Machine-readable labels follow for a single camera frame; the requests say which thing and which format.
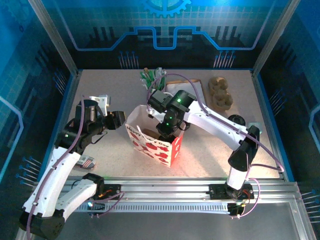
black bracket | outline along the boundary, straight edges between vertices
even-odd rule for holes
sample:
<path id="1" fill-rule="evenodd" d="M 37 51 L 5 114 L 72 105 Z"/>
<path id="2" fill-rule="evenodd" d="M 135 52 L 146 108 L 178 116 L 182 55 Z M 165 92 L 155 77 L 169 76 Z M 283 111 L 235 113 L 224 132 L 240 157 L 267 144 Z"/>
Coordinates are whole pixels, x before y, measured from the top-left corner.
<path id="1" fill-rule="evenodd" d="M 243 207 L 242 205 L 238 205 L 236 203 L 228 203 L 227 208 L 228 208 L 228 212 L 230 213 L 229 215 L 231 217 L 242 215 L 245 211 L 245 207 Z"/>
<path id="2" fill-rule="evenodd" d="M 107 199 L 121 192 L 120 184 L 104 184 L 104 193 L 102 193 L 99 197 L 99 200 Z M 118 200 L 119 196 L 112 198 L 112 200 Z"/>
<path id="3" fill-rule="evenodd" d="M 236 198 L 237 200 L 247 200 L 255 199 L 254 190 L 251 184 L 244 184 L 240 190 L 240 195 Z M 234 200 L 231 196 L 227 194 L 226 185 L 225 184 L 209 184 L 209 191 L 206 194 L 210 195 L 210 200 Z"/>

beige table surface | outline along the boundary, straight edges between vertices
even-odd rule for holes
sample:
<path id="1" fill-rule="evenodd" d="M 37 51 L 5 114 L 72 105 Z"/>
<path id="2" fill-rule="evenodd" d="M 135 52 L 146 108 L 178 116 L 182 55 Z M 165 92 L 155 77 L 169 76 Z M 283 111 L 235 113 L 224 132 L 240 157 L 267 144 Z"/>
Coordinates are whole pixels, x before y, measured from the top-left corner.
<path id="1" fill-rule="evenodd" d="M 211 77 L 224 77 L 228 81 L 228 92 L 233 98 L 230 110 L 222 115 L 242 116 L 246 123 L 260 122 L 263 129 L 260 141 L 271 149 L 261 109 L 249 70 L 167 70 L 188 78 L 201 79 L 205 91 Z M 167 81 L 179 80 L 170 76 Z M 146 104 L 146 89 L 140 82 L 140 70 L 83 70 L 74 98 L 69 119 L 75 116 L 80 96 L 108 94 L 111 97 L 109 111 L 125 111 L 128 116 L 133 109 Z M 89 145 L 84 155 L 96 159 L 92 170 L 74 168 L 71 176 L 83 176 L 90 172 L 103 177 L 227 177 L 230 166 L 228 158 L 232 150 L 217 137 L 192 125 L 183 137 L 177 159 L 168 168 L 142 153 L 134 150 L 125 126 L 109 130 L 108 134 L 95 145 Z M 273 159 L 260 148 L 254 163 L 275 166 Z M 279 174 L 267 168 L 252 168 L 250 177 L 278 178 Z"/>

blue enclosure wall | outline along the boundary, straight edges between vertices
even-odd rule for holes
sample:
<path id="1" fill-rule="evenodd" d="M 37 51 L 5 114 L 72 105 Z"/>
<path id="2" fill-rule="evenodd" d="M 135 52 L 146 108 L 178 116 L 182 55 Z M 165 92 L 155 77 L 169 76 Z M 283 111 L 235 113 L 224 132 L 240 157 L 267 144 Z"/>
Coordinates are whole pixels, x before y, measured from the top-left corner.
<path id="1" fill-rule="evenodd" d="M 319 63 L 320 1 L 301 0 L 260 75 L 293 177 L 302 193 L 313 189 L 316 195 L 320 193 Z M 308 210 L 317 212 L 316 205 L 308 204 L 315 207 Z M 311 221 L 318 219 L 317 213 L 309 216 Z M 312 225 L 320 236 L 319 223 Z"/>
<path id="2" fill-rule="evenodd" d="M 14 239 L 32 189 L 19 166 L 37 177 L 23 157 L 43 161 L 70 73 L 27 0 L 0 6 L 0 239 Z"/>
<path id="3" fill-rule="evenodd" d="M 78 68 L 252 68 L 287 0 L 45 0 Z"/>

red heart print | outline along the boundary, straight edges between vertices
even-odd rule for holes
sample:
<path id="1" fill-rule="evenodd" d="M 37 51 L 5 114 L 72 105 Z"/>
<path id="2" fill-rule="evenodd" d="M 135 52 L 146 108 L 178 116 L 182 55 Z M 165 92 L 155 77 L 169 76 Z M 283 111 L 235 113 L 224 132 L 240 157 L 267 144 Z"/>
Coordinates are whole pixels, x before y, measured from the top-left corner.
<path id="1" fill-rule="evenodd" d="M 162 151 L 169 152 L 169 150 L 168 150 L 168 148 L 167 148 L 167 147 L 159 146 L 159 148 L 160 148 Z"/>
<path id="2" fill-rule="evenodd" d="M 144 151 L 150 152 L 150 151 L 148 150 L 148 148 L 146 148 L 145 146 L 142 146 L 142 145 L 140 145 L 140 146 L 143 148 Z"/>
<path id="3" fill-rule="evenodd" d="M 148 148 L 150 148 L 150 149 L 153 149 L 153 150 L 157 150 L 158 148 L 155 146 L 155 145 L 153 145 L 152 143 L 146 143 L 145 144 Z"/>
<path id="4" fill-rule="evenodd" d="M 163 152 L 160 152 L 160 154 L 155 154 L 157 157 L 160 157 L 160 158 L 164 158 L 164 159 L 167 159 L 168 158 L 168 155 L 163 153 Z"/>
<path id="5" fill-rule="evenodd" d="M 130 132 L 130 134 L 132 137 L 134 137 L 135 139 L 137 139 L 139 141 L 139 138 L 135 134 L 133 134 L 132 132 Z"/>
<path id="6" fill-rule="evenodd" d="M 169 162 L 167 162 L 166 160 L 164 160 L 163 158 L 159 158 L 159 160 L 162 162 L 162 163 L 169 163 Z"/>
<path id="7" fill-rule="evenodd" d="M 145 152 L 145 154 L 147 154 L 150 158 L 155 158 L 154 156 L 150 155 L 149 153 Z"/>

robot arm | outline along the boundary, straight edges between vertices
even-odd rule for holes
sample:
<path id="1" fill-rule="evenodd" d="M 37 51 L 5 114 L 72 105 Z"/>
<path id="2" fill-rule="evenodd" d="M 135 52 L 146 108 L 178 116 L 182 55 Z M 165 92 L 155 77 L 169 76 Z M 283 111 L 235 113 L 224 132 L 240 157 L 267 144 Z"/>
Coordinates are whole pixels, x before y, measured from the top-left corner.
<path id="1" fill-rule="evenodd" d="M 248 166 L 258 151 L 257 144 L 220 121 L 206 115 L 200 108 L 196 97 L 184 90 L 178 91 L 173 97 L 161 91 L 155 91 L 151 95 L 148 104 L 153 108 L 150 111 L 150 115 L 160 122 L 156 128 L 165 139 L 169 139 L 177 129 L 182 129 L 181 124 L 184 122 L 187 125 L 194 124 L 217 136 L 233 150 L 228 159 L 230 172 L 226 181 L 226 193 L 237 199 L 242 193 L 241 188 L 249 170 Z M 257 127 L 252 126 L 247 129 L 245 126 L 224 118 L 206 106 L 204 107 L 216 118 L 234 125 L 239 131 L 259 140 L 260 131 Z"/>
<path id="2" fill-rule="evenodd" d="M 84 100 L 84 124 L 79 140 L 62 162 L 54 169 L 46 180 L 39 199 L 35 200 L 41 183 L 57 160 L 72 145 L 80 128 L 81 103 L 76 106 L 75 118 L 59 133 L 55 142 L 52 157 L 36 189 L 23 205 L 23 213 L 19 219 L 20 227 L 26 230 L 31 208 L 36 205 L 31 220 L 31 233 L 46 239 L 55 239 L 63 228 L 70 214 L 85 200 L 93 197 L 98 199 L 104 191 L 104 179 L 88 173 L 77 186 L 59 198 L 61 190 L 77 161 L 80 159 L 92 137 L 101 135 L 106 129 L 114 130 L 126 120 L 122 111 L 108 112 L 109 98 L 107 95 L 90 97 Z"/>

